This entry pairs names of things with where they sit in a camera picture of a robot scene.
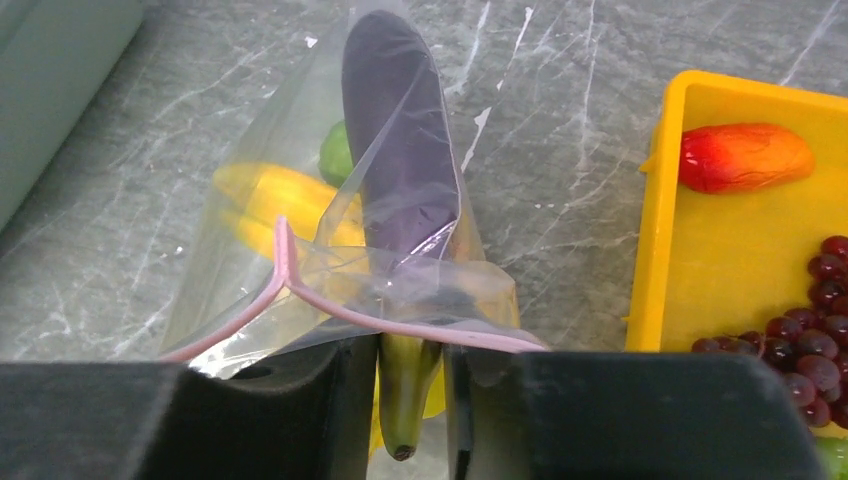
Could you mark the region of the green bumpy citrus fruit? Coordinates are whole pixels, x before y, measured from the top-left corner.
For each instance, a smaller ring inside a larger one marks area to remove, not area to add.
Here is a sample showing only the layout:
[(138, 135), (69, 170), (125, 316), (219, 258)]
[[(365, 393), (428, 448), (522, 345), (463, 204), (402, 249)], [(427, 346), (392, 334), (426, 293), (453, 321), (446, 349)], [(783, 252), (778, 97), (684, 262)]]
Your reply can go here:
[(331, 127), (319, 149), (318, 169), (329, 185), (339, 188), (353, 171), (345, 121)]

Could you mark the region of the red mango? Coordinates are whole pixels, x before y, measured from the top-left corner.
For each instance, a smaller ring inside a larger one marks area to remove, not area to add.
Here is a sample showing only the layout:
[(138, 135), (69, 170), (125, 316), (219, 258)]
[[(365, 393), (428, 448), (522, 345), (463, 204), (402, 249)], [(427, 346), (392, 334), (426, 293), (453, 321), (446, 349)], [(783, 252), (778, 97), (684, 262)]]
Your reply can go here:
[(681, 136), (678, 182), (704, 194), (742, 193), (806, 179), (815, 167), (811, 147), (786, 127), (704, 126)]

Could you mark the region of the green grape bunch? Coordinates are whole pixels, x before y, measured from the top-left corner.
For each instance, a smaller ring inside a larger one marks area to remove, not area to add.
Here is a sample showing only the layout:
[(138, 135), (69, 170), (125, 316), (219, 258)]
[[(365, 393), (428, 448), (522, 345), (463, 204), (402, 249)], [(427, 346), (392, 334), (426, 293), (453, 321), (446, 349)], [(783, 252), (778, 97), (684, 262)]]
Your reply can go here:
[(816, 447), (829, 480), (847, 480), (847, 439), (817, 437)]

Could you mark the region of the yellow plastic tray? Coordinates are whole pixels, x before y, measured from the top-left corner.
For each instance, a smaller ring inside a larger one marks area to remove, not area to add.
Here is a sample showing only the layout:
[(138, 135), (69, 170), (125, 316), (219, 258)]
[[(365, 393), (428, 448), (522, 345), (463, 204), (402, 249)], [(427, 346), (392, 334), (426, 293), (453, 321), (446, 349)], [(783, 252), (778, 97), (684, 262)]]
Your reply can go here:
[[(678, 180), (681, 141), (700, 127), (765, 123), (800, 136), (805, 179), (705, 194)], [(701, 338), (762, 330), (785, 313), (836, 317), (847, 338), (847, 284), (819, 255), (847, 250), (847, 100), (704, 71), (668, 85), (654, 130), (625, 346), (683, 352)]]

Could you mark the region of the purple grape bunch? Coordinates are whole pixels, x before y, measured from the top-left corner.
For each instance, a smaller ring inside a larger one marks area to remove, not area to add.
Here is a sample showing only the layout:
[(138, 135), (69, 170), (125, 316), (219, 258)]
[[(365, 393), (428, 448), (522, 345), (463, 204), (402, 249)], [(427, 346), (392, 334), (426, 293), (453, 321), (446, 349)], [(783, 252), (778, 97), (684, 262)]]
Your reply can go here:
[(824, 239), (807, 264), (810, 305), (771, 318), (761, 330), (695, 340), (693, 353), (755, 356), (782, 376), (812, 428), (847, 428), (847, 237)]

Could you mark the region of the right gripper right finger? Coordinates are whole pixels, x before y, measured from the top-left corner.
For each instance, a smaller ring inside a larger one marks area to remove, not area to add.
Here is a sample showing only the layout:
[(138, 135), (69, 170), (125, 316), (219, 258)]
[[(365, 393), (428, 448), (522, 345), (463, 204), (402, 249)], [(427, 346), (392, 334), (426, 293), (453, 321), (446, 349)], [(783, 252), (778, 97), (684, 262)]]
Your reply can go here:
[(454, 479), (823, 479), (782, 380), (739, 354), (451, 347)]

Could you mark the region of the clear plastic storage box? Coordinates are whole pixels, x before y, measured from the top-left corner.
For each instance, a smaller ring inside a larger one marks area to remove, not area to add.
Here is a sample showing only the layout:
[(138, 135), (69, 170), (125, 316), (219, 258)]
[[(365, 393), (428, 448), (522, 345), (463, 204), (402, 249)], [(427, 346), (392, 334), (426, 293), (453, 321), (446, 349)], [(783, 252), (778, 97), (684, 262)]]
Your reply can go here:
[(8, 223), (139, 29), (119, 0), (1, 4), (1, 222)]

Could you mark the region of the yellow banana bunch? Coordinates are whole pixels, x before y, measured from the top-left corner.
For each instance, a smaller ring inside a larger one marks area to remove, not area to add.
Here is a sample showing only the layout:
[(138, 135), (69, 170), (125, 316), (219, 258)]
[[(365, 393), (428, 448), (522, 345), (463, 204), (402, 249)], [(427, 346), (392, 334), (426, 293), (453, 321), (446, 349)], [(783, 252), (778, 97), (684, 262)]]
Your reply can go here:
[[(233, 206), (221, 218), (248, 247), (270, 258), (271, 226), (285, 216), (295, 234), (312, 240), (337, 189), (314, 177), (270, 163), (236, 163), (215, 171), (212, 185)], [(417, 451), (422, 421), (446, 408), (442, 345), (382, 334), (370, 452), (383, 446), (396, 461)]]

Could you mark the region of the dark purple eggplant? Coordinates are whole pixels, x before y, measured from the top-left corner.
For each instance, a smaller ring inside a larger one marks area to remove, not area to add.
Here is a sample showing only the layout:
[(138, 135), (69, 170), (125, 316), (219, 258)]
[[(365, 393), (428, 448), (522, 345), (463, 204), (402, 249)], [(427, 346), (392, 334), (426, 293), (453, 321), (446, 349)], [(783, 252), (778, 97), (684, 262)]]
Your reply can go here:
[[(348, 144), (370, 164), (360, 187), (367, 246), (387, 250), (383, 270), (408, 255), (441, 259), (458, 220), (458, 180), (435, 62), (420, 33), (386, 9), (352, 27), (342, 67)], [(438, 342), (383, 333), (378, 341), (379, 420), (388, 454), (411, 458)]]

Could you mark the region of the clear zip top bag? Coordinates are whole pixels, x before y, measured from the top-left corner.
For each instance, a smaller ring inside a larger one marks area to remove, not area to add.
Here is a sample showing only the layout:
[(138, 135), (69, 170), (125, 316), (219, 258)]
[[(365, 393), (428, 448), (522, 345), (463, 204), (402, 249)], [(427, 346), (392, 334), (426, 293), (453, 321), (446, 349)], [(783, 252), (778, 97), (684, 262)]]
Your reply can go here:
[[(376, 9), (396, 13), (415, 28), (402, 1), (341, 2), (338, 19), (217, 169), (270, 163), (325, 182), (319, 149), (331, 127), (345, 121), (346, 41), (353, 25)], [(460, 206), (443, 258), (408, 255), (392, 270), (381, 269), (378, 261), (389, 251), (367, 246), (365, 238), (360, 187), (368, 161), (353, 162), (312, 240), (297, 236), (288, 219), (278, 216), (271, 226), (270, 258), (225, 224), (221, 214), (233, 204), (211, 180), (161, 358), (228, 378), (278, 351), (372, 333), (507, 353), (543, 350), (544, 343), (520, 326), (513, 279), (484, 258), (443, 87), (442, 93)]]

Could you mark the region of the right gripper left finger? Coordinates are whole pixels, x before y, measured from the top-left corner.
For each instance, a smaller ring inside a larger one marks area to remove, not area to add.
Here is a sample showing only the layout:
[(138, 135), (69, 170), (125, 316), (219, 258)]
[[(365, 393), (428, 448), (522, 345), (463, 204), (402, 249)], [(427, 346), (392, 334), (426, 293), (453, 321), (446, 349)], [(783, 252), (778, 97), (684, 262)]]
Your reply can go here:
[(8, 363), (5, 479), (362, 479), (376, 341), (281, 353), (229, 380), (172, 363)]

